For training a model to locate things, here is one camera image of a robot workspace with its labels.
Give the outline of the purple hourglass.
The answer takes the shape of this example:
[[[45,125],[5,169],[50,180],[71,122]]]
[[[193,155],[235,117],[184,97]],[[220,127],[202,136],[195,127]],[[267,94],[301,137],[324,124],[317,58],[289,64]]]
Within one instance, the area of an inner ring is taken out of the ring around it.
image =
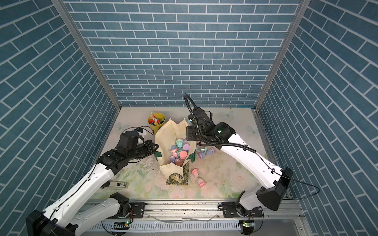
[[[191,149],[191,146],[189,144],[183,144],[182,150],[188,153]]]
[[[200,159],[204,159],[207,155],[212,155],[212,154],[214,154],[215,153],[215,150],[212,148],[212,147],[210,147],[210,148],[202,148],[198,153],[197,153],[197,155],[198,155],[198,157],[200,158]]]

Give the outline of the green hourglass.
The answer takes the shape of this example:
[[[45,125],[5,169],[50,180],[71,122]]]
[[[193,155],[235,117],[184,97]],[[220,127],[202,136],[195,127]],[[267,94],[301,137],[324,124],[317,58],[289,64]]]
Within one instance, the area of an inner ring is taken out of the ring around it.
[[[182,148],[183,147],[183,140],[182,139],[176,140],[176,146],[177,146],[177,148]]]

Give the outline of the large pink hourglass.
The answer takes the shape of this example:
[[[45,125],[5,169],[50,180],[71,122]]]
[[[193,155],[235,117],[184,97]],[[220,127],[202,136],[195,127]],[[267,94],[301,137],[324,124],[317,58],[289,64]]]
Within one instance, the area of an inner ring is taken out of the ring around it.
[[[177,156],[175,158],[175,164],[177,166],[183,166],[186,158],[187,158],[187,152],[186,151],[180,151],[177,153]]]

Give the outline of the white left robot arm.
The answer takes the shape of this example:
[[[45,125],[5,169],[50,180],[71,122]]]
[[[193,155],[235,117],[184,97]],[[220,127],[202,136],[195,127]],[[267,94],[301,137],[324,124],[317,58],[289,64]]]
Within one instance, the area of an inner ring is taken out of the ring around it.
[[[73,188],[43,211],[34,210],[26,219],[29,236],[79,236],[109,218],[128,218],[130,200],[117,192],[102,203],[79,213],[83,205],[130,160],[152,155],[158,145],[152,140],[133,148],[117,147],[98,158],[94,167]]]

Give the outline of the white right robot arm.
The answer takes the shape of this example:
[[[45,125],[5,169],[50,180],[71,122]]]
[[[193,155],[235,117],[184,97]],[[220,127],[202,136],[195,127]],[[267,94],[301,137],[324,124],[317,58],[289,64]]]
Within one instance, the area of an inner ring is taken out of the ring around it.
[[[281,168],[251,148],[228,124],[214,124],[211,112],[200,108],[190,109],[188,116],[191,125],[187,126],[188,141],[201,141],[230,155],[249,170],[260,182],[260,187],[252,191],[242,191],[235,202],[241,216],[256,207],[266,207],[277,211],[291,182],[293,171]]]

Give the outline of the purple hourglass on table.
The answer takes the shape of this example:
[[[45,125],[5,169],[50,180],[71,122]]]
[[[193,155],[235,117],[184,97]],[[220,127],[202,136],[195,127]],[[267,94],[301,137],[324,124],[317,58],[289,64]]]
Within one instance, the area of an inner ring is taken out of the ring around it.
[[[197,155],[198,155],[198,157],[200,158],[200,159],[204,159],[207,155],[212,155],[212,154],[214,154],[215,153],[215,150],[212,148],[212,147],[210,147],[210,148],[202,148],[198,153],[197,153]]]

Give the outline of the yellow cup with markers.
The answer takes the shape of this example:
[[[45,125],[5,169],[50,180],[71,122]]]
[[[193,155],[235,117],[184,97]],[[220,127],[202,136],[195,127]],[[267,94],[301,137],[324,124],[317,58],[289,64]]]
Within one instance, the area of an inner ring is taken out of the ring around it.
[[[166,117],[162,113],[151,112],[148,117],[149,127],[155,134],[165,125],[165,121]]]

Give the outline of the aluminium rail base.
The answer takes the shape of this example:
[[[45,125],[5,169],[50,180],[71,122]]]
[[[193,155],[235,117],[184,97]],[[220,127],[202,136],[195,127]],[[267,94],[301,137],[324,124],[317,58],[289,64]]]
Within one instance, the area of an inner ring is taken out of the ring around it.
[[[240,210],[235,200],[131,200],[132,220],[110,217],[89,233],[165,233],[231,231],[240,235],[254,228],[254,235],[309,236],[304,213],[297,202],[284,201],[277,211],[265,207]]]

